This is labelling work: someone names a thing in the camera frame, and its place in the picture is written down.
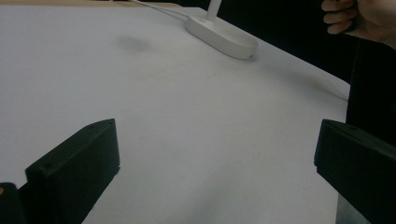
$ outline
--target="finger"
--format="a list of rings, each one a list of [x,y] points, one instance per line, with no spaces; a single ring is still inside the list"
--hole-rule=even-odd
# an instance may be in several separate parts
[[[331,35],[338,35],[343,33],[349,26],[352,25],[352,21],[342,21],[342,22],[337,22],[327,29],[327,33]]]
[[[321,8],[324,11],[341,11],[352,7],[354,0],[324,0]]]
[[[328,24],[333,24],[341,21],[352,20],[357,15],[358,15],[358,11],[356,9],[349,9],[346,11],[327,13],[323,17],[323,21]]]

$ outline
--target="dark background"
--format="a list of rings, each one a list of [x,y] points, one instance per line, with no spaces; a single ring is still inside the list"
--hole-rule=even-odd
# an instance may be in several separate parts
[[[207,10],[210,0],[172,2]],[[223,0],[219,17],[306,62],[350,81],[357,39],[328,35],[322,0]]]

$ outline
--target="white cable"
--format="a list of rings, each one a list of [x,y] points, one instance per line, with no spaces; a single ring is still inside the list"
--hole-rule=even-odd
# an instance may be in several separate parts
[[[172,9],[172,8],[169,8],[169,7],[158,7],[158,6],[149,4],[149,3],[140,2],[140,1],[138,1],[138,0],[128,0],[128,1],[130,1],[130,2],[136,2],[137,4],[140,4],[140,5],[143,5],[143,6],[146,6],[146,7],[152,7],[152,8],[154,8],[154,9],[158,9],[158,10],[160,10],[160,11],[161,11],[161,10],[163,10],[163,11],[169,11],[169,12],[176,13],[176,14],[178,14],[178,15],[180,15],[180,16],[189,17],[189,15],[187,15],[187,14],[185,14],[185,13],[182,13],[182,12],[179,12],[179,11],[176,11],[176,10],[174,10],[174,9]]]

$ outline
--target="person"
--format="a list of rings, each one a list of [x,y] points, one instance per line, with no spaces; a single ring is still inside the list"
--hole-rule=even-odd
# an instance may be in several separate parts
[[[396,0],[324,0],[321,8],[329,34],[346,32],[396,49]]]

